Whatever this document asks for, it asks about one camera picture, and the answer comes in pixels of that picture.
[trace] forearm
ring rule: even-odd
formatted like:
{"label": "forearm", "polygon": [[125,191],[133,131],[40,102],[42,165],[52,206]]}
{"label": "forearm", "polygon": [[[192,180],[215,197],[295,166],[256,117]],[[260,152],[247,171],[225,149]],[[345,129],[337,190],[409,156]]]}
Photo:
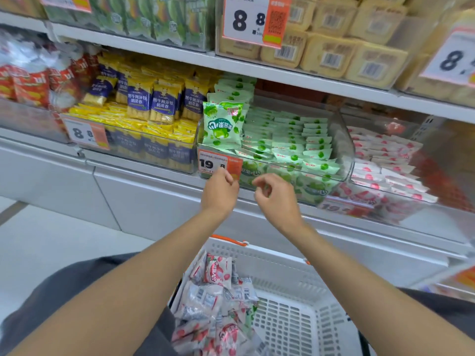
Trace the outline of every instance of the forearm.
{"label": "forearm", "polygon": [[75,296],[11,355],[132,355],[223,220],[211,212],[195,215]]}
{"label": "forearm", "polygon": [[378,355],[472,355],[475,342],[306,225],[286,234]]}

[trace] hand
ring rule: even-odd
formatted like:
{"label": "hand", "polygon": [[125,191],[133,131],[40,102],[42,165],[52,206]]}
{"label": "hand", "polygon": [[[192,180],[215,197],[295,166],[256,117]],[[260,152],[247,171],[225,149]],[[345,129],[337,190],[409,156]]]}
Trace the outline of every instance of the hand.
{"label": "hand", "polygon": [[234,180],[227,170],[220,167],[206,182],[201,196],[201,209],[209,210],[224,220],[233,211],[238,193],[239,181]]}
{"label": "hand", "polygon": [[305,225],[294,187],[276,174],[265,174],[252,182],[259,207],[269,222],[284,236]]}

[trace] store shelf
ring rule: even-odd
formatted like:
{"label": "store shelf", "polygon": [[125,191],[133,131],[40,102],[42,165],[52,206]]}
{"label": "store shelf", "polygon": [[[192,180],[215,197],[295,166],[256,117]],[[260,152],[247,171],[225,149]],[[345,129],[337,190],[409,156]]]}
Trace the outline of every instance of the store shelf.
{"label": "store shelf", "polygon": [[396,90],[384,91],[371,87],[359,86],[341,81],[329,80],[304,73],[278,69],[271,66],[217,56],[214,52],[201,53],[184,50],[128,37],[105,34],[97,31],[78,29],[77,27],[52,23],[54,34],[88,41],[106,46],[117,47],[139,53],[206,66],[222,71],[240,73],[261,79],[299,86],[306,89],[329,92],[336,95],[352,97],[358,100],[375,102],[401,109],[412,110],[448,119],[475,123],[475,111],[472,108],[406,95]]}
{"label": "store shelf", "polygon": [[46,23],[48,21],[39,20],[37,18],[25,17],[15,14],[10,14],[8,12],[0,11],[0,23],[15,26],[20,28],[25,28],[38,32],[48,32]]}
{"label": "store shelf", "polygon": [[[188,175],[91,150],[83,150],[83,153],[87,164],[114,174],[114,178],[133,180],[134,185],[141,182],[141,178],[137,177],[140,174],[179,183],[187,188],[203,189],[205,185],[205,180],[196,173]],[[255,203],[254,192],[250,190],[241,189],[239,197],[246,203]],[[407,225],[402,224],[401,227],[339,215],[305,204],[300,204],[300,210],[308,222],[315,224],[320,233],[339,239],[359,240],[368,245],[380,245],[383,242],[387,247],[398,248],[407,253],[413,252],[412,247],[416,243],[422,252],[430,257],[433,257],[434,252],[442,252],[446,256],[460,258],[460,255],[473,251],[470,242],[453,219],[443,213],[442,208],[414,215],[412,221],[408,219]],[[440,220],[440,223],[428,229],[427,225],[434,223],[434,219]]]}
{"label": "store shelf", "polygon": [[47,138],[28,135],[23,132],[13,131],[0,127],[0,137],[4,142],[8,140],[18,141],[24,144],[33,145],[42,149],[59,152],[70,156],[81,156],[81,149],[75,143],[63,144],[61,142],[51,141]]}

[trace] white plastic basket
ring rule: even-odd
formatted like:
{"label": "white plastic basket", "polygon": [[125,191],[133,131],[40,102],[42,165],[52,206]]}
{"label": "white plastic basket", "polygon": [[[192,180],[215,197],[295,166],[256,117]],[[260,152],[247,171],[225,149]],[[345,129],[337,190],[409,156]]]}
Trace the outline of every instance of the white plastic basket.
{"label": "white plastic basket", "polygon": [[[252,278],[260,298],[253,326],[275,356],[364,356],[358,330],[305,260],[215,237],[202,250],[233,257],[238,274]],[[184,273],[184,280],[197,259]],[[184,284],[172,302],[173,313]]]}

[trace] white cabinet panel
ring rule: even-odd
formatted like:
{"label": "white cabinet panel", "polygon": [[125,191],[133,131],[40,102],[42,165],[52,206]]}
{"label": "white cabinet panel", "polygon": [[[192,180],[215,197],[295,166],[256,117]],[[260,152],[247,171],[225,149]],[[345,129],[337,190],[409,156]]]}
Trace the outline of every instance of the white cabinet panel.
{"label": "white cabinet panel", "polygon": [[[199,211],[201,189],[181,185],[169,180],[137,174],[112,167],[96,167],[94,172],[107,202],[121,229],[152,240],[158,240],[179,227]],[[317,225],[317,220],[308,219]],[[238,200],[232,215],[217,232],[253,245],[302,257],[300,252],[272,227],[250,201]],[[436,251],[418,245],[391,242],[374,236],[368,240],[347,236],[323,235],[335,246],[356,258],[377,274],[397,286],[409,286],[420,279],[432,276],[447,267],[447,259]]]}
{"label": "white cabinet panel", "polygon": [[0,139],[0,195],[119,229],[84,159]]}

